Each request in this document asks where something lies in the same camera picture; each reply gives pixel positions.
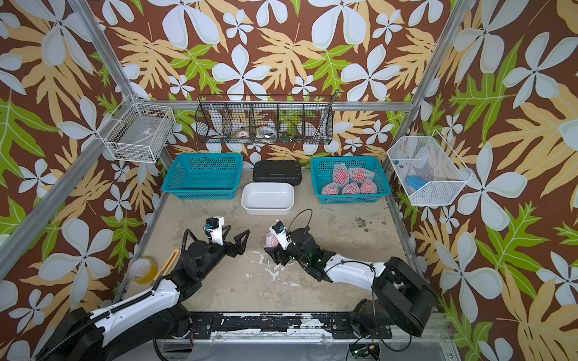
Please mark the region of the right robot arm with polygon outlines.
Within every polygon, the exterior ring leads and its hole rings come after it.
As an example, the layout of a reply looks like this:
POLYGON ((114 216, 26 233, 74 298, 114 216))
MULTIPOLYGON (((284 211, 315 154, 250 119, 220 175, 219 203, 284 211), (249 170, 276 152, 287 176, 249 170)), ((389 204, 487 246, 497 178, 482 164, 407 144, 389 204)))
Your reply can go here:
POLYGON ((350 314, 355 335, 366 337, 397 326, 420 337, 437 306, 437 293, 399 257, 384 263, 353 260, 325 250, 315 242, 309 228, 287 231, 280 222, 269 228, 265 251, 276 264, 296 261, 316 281, 343 283, 372 293, 350 314))

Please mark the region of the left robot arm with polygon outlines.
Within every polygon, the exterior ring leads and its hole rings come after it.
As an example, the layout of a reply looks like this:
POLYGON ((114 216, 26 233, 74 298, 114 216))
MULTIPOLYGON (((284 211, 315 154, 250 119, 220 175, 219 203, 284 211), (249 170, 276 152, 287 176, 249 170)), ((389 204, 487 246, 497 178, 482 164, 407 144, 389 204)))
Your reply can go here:
POLYGON ((91 312, 69 313, 54 330, 37 360, 113 360, 151 340, 184 336, 191 313, 183 306, 225 257, 244 254, 250 232, 232 242, 194 239, 176 267, 135 296, 91 312))

